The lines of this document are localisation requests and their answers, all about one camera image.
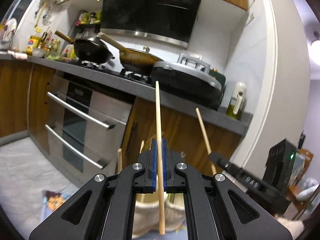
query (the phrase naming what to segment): cartoon character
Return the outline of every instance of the cartoon character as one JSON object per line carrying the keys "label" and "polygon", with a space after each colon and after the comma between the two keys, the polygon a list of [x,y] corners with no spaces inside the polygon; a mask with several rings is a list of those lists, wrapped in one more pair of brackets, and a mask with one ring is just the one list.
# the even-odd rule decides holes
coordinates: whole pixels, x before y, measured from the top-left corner
{"label": "cartoon character", "polygon": [[58,207],[60,207],[66,201],[61,195],[61,193],[52,192],[52,191],[46,191],[45,197],[47,198],[47,206],[52,211],[55,211]]}

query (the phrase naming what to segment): oven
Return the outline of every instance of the oven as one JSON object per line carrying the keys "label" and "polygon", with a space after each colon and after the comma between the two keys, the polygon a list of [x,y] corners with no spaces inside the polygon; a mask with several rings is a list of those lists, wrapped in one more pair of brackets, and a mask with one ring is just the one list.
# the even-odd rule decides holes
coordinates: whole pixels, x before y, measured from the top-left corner
{"label": "oven", "polygon": [[71,182],[115,174],[132,105],[53,76],[48,97],[49,155]]}

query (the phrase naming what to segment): wok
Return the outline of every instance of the wok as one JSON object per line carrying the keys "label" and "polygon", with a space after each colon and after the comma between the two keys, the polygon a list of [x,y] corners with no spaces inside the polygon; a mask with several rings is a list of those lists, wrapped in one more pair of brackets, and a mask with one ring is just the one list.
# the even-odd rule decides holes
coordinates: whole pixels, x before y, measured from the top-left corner
{"label": "wok", "polygon": [[134,71],[145,76],[150,76],[153,65],[158,61],[163,61],[162,59],[147,52],[143,52],[137,49],[128,49],[104,33],[98,33],[98,37],[101,40],[119,49],[120,62],[125,70]]}
{"label": "wok", "polygon": [[73,41],[70,37],[59,31],[56,31],[55,34],[74,45],[76,56],[80,60],[103,64],[114,58],[106,44],[97,37],[89,39],[79,38]]}

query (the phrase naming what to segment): triangular cutout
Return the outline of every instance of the triangular cutout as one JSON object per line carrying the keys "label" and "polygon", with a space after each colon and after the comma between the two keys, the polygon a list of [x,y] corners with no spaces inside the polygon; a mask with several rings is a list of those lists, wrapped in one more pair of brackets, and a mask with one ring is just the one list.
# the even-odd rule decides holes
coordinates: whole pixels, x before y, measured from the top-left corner
{"label": "triangular cutout", "polygon": [[90,196],[92,194],[91,190],[85,192],[71,207],[69,207],[62,215],[61,218],[77,225],[80,223],[82,215],[84,213],[85,207],[87,206]]}
{"label": "triangular cutout", "polygon": [[257,211],[255,211],[244,199],[242,199],[233,190],[228,190],[228,195],[236,210],[239,220],[242,224],[247,224],[259,217]]}

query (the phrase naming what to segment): gray countertop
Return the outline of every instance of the gray countertop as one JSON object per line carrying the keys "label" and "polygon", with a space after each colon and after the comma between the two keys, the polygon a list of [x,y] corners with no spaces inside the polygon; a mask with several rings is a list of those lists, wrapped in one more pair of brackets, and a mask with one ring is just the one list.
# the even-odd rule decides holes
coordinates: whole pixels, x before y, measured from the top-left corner
{"label": "gray countertop", "polygon": [[[1,53],[2,60],[16,60],[7,53]],[[148,101],[155,102],[155,89],[153,87],[136,83],[134,81],[107,74],[97,72],[92,69],[64,63],[58,61],[51,61],[43,58],[28,57],[27,62],[33,62],[53,69],[61,70],[88,80],[121,90],[123,92],[135,95]],[[175,95],[160,91],[160,104],[171,109],[175,109],[181,113],[188,114],[193,117],[196,116],[196,108],[199,107],[202,119],[205,122],[214,124],[241,136],[245,136],[252,120],[252,114],[243,113],[242,120],[238,121],[232,119],[224,114],[225,108],[220,108],[218,111],[200,106],[194,102],[179,98]]]}

